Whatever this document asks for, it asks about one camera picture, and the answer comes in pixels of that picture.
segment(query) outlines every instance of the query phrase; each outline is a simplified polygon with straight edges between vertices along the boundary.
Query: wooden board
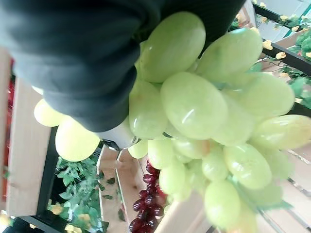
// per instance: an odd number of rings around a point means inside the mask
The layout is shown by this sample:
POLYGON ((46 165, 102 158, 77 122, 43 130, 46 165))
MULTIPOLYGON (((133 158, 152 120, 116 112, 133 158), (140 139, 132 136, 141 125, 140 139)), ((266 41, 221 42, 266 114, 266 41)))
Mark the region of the wooden board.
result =
POLYGON ((16 79, 8 167, 7 212, 11 216, 36 214, 51 132, 34 117, 41 99, 29 84, 16 79))

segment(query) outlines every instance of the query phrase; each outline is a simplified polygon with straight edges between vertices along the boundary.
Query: grape bunch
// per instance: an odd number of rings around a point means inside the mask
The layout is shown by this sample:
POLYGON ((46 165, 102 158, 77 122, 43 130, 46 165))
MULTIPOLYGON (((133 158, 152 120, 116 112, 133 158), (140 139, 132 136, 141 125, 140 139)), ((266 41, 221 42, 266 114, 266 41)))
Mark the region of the grape bunch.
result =
POLYGON ((160 171, 152 167, 147 162, 146 170, 150 173, 143 176, 143 181, 147 183, 146 190, 139 192, 137 201, 133 204, 133 210, 138 212, 130 226, 129 230, 133 233, 152 233, 158 225, 157 217, 164 214, 164 209, 160 204, 163 204, 166 195, 162 192, 158 185, 158 178, 160 171))
POLYGON ((309 142, 311 119, 286 115, 295 96, 283 80, 250 70, 258 33, 229 32, 202 53, 205 39, 200 18, 179 12, 141 43, 129 123, 142 140, 129 152, 148 154, 170 199, 196 190, 213 225, 255 233, 256 210, 282 201, 276 181, 293 171, 281 150, 309 142))

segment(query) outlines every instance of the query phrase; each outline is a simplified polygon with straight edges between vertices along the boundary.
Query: red fruit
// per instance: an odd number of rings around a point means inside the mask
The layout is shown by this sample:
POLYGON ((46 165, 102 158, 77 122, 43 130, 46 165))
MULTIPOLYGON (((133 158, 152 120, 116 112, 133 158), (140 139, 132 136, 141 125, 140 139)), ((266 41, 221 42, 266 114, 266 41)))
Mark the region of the red fruit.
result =
POLYGON ((144 206, 144 200, 139 199, 139 200, 137 200, 137 201, 134 202, 134 204, 133 204, 133 210, 137 212, 137 211, 140 210, 140 208, 141 208, 142 206, 144 206))
POLYGON ((156 204, 156 197, 153 196, 153 195, 148 195, 146 198, 145 198, 145 204, 147 206, 152 206, 154 204, 156 204))
POLYGON ((143 222, 139 218, 135 218, 128 227, 130 232, 136 232, 143 226, 143 222))
POLYGON ((157 175, 157 176, 159 176, 160 171, 159 171, 158 169, 155 169, 155 168, 152 167, 152 166, 146 166, 146 170, 147 170, 150 174, 152 174, 152 175, 157 175))
POLYGON ((155 204, 151 207, 150 211, 155 214, 155 216, 161 217, 164 215, 164 209, 159 204, 155 204))
POLYGON ((156 175, 144 175, 142 177, 142 180, 145 183, 155 183, 157 181, 157 176, 156 175))
POLYGON ((141 190, 140 192, 139 192, 139 197, 140 197, 140 199, 145 199, 146 197, 148 196, 148 194, 147 194, 147 191, 146 190, 141 190))

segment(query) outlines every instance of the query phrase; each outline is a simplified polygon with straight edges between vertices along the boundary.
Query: black sleeve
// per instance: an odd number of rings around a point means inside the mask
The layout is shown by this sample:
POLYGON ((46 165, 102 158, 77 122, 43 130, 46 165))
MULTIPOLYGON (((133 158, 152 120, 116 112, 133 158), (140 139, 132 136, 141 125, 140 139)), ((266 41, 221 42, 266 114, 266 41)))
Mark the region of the black sleeve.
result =
POLYGON ((198 14, 207 41, 223 35, 243 0, 0 0, 0 43, 15 73, 56 110, 93 132, 128 115, 138 40, 180 10, 198 14))

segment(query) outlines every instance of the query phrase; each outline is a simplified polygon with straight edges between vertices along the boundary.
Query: artificial grape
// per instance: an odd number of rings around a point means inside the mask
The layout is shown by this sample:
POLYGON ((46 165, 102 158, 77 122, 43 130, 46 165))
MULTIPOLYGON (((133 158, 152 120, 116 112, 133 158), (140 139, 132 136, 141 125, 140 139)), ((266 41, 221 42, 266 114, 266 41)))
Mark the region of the artificial grape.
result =
POLYGON ((272 175, 276 178, 287 179, 294 170, 294 165, 289 161, 287 155, 278 149, 264 148, 253 144, 253 146, 266 159, 272 175))
POLYGON ((139 210, 137 218, 139 218, 140 220, 144 221, 147 218, 147 215, 148 215, 149 211, 150 211, 149 208, 141 208, 139 210))
POLYGON ((139 218, 135 218, 130 226, 129 226, 129 231, 130 232, 136 232, 138 231, 141 227, 143 226, 143 222, 139 218))
POLYGON ((160 171, 159 185, 166 194, 179 192, 186 180, 186 168, 182 163, 175 161, 171 166, 160 171))
POLYGON ((203 174, 211 181, 224 180, 228 176, 224 152, 217 143, 210 144, 210 152, 202 159, 203 174))
POLYGON ((288 113, 295 102, 290 86, 268 73, 253 75, 257 77, 241 89, 235 100, 257 120, 288 113))
POLYGON ((146 191, 147 191, 148 195, 155 194, 156 193, 156 187, 149 187, 146 189, 146 191))
POLYGON ((241 201, 228 181, 212 182, 205 192, 205 210, 212 224, 220 228, 234 226, 239 220, 241 201))
POLYGON ((209 139, 227 119, 220 91, 195 74, 180 72, 168 78, 161 98, 172 125, 188 138, 209 139))
POLYGON ((188 138, 172 139, 177 152, 191 159, 201 159, 209 153, 208 140, 194 140, 188 138))
POLYGON ((155 169, 152 166, 146 166, 146 170, 152 175, 158 175, 160 172, 158 169, 155 169))
POLYGON ((138 212, 140 210, 140 208, 144 205, 144 200, 139 199, 137 201, 134 202, 133 204, 133 210, 138 212))
POLYGON ((154 168, 163 169, 168 167, 174 158, 171 140, 149 140, 148 157, 154 168))
POLYGON ((223 94, 228 106, 228 119, 213 134, 212 139, 225 146, 245 143, 254 130, 254 118, 232 98, 223 94))
POLYGON ((192 161, 191 158, 187 157, 187 156, 184 156, 183 154, 177 152, 176 150, 174 151, 175 153, 175 157, 178 161, 182 162, 183 164, 187 164, 189 163, 190 161, 192 161))
POLYGON ((255 128, 251 143, 274 148, 298 148, 311 138, 311 119, 301 115, 278 116, 262 122, 255 128))
POLYGON ((145 204, 147 206, 152 206, 154 204, 156 204, 156 197, 153 196, 153 195, 148 195, 146 198, 145 198, 145 204))
POLYGON ((249 144, 225 147, 225 162, 238 181, 249 189, 262 189, 272 180, 265 158, 249 144))
POLYGON ((159 204, 155 204, 150 209, 151 212, 154 213, 155 216, 162 217, 164 214, 164 209, 159 204))
POLYGON ((166 129, 160 92, 152 84, 136 81, 129 98, 129 121, 133 134, 142 139, 158 137, 166 129))
POLYGON ((147 191, 146 190, 141 190, 139 192, 139 197, 140 199, 144 200, 146 197, 148 196, 147 191))
POLYGON ((146 174, 142 177, 142 180, 145 182, 145 183, 155 183, 156 180, 157 180, 157 176, 156 175, 149 175, 149 174, 146 174))
POLYGON ((260 35, 246 28, 234 30, 208 46, 196 73, 213 82, 230 82, 237 74, 247 71, 261 51, 260 35))
POLYGON ((241 212, 238 222, 226 230, 227 233, 257 233, 255 213, 241 201, 241 212))
POLYGON ((135 159, 141 159, 145 157, 145 155, 148 153, 148 141, 141 140, 140 142, 128 148, 128 152, 130 152, 130 155, 135 159))
POLYGON ((169 76, 188 69, 200 55, 205 36, 198 16, 179 12, 167 17, 144 45, 140 58, 142 77, 152 83, 162 83, 169 76))
POLYGON ((263 189, 256 190, 248 189, 241 185, 241 190, 254 204, 260 207, 269 207, 282 201, 282 188, 274 182, 270 182, 263 189))

